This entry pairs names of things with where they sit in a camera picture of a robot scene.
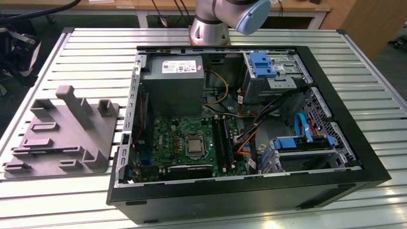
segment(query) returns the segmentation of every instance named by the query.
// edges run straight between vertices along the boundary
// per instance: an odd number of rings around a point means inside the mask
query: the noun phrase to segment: ram slot
[[[217,158],[217,169],[220,172],[225,172],[226,170],[234,168],[229,131],[225,121],[225,118],[212,118],[213,143]]]

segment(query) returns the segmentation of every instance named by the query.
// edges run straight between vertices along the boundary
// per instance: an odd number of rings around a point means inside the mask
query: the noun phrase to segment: metal work surface
[[[137,45],[188,45],[186,29],[76,29],[64,33],[0,140],[0,165],[11,159],[33,114],[33,98],[50,98],[58,85],[72,85],[88,103],[109,99],[122,117]],[[392,180],[361,190],[324,208],[156,224],[162,228],[401,228],[407,226],[405,102],[345,36],[334,31],[230,31],[234,45],[306,45],[357,121]],[[113,143],[118,143],[114,133]],[[117,150],[112,147],[110,157]],[[0,183],[0,228],[130,228],[136,224],[105,205],[105,174]],[[3,179],[3,166],[0,170]]]

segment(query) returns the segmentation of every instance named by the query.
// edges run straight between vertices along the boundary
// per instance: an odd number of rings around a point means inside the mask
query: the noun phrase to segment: power supply label
[[[196,61],[164,61],[162,73],[194,73]]]

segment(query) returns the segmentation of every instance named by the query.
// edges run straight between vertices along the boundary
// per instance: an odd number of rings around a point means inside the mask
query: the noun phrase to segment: open pc case
[[[136,223],[317,208],[390,179],[308,47],[137,47],[106,203]]]

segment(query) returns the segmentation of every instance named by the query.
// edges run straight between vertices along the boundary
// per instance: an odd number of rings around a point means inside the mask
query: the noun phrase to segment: circuit board
[[[237,135],[234,118],[226,120],[230,138]],[[204,152],[201,156],[188,156],[188,137],[202,139]],[[246,175],[244,160],[234,162],[234,169],[221,172],[217,169],[217,157],[212,135],[210,118],[156,119],[153,129],[153,150],[150,155],[144,152],[149,162],[140,168],[145,182],[156,181],[158,167],[170,165],[213,166],[212,177]]]

